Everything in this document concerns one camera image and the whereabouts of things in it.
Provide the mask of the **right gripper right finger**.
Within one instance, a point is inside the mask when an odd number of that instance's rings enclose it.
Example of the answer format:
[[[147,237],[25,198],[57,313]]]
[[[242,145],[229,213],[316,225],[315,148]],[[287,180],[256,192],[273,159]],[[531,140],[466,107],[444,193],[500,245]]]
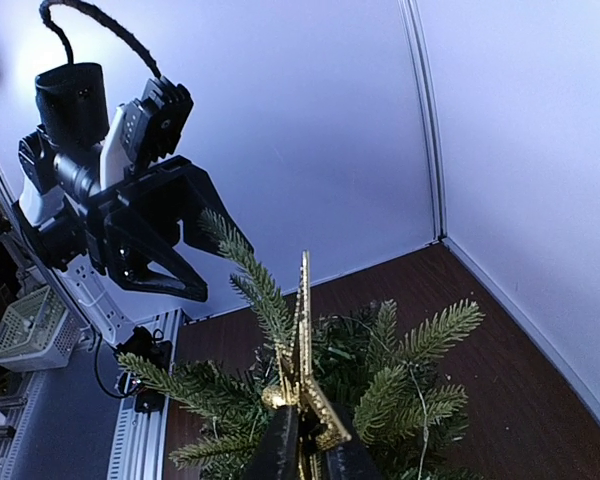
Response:
[[[320,479],[382,479],[347,410],[339,404],[330,410],[319,434]]]

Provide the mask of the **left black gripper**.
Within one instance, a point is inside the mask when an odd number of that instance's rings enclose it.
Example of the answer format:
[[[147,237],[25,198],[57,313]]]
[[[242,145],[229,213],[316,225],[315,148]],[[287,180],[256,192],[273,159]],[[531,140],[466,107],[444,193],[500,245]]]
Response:
[[[84,224],[94,266],[122,289],[201,303],[207,284],[175,251],[180,241],[218,257],[254,252],[209,174],[182,156],[89,198]]]

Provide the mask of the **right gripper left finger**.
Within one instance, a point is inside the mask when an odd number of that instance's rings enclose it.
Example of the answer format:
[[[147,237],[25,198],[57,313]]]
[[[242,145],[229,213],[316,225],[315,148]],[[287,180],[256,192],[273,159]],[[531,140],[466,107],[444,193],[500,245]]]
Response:
[[[275,411],[241,478],[291,480],[299,475],[299,414],[296,407]]]

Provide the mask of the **gold star red ornament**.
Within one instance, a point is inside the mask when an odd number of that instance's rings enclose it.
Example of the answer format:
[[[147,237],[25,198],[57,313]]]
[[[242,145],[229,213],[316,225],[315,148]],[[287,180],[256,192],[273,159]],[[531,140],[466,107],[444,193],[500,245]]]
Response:
[[[331,450],[351,440],[313,375],[310,255],[302,253],[300,281],[293,315],[292,340],[275,343],[279,383],[262,393],[264,404],[274,410],[294,407],[309,421],[309,438],[319,451]]]

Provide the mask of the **thin wire string lights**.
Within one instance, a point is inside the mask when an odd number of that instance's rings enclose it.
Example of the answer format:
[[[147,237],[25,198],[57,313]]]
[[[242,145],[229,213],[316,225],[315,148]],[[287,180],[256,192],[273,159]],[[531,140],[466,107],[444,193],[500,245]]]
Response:
[[[424,384],[399,353],[395,306],[336,317],[328,359],[328,395],[348,412],[388,479],[415,478],[425,430]]]

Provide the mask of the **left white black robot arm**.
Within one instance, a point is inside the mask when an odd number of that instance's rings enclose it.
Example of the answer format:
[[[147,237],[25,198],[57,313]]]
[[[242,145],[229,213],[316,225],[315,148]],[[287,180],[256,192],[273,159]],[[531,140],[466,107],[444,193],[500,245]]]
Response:
[[[209,174],[176,153],[194,107],[189,91],[152,78],[109,114],[96,63],[44,72],[35,90],[40,122],[19,143],[25,181],[13,204],[30,249],[111,346],[133,338],[136,325],[106,281],[205,302],[207,283],[177,246],[218,254],[201,216],[229,213]]]

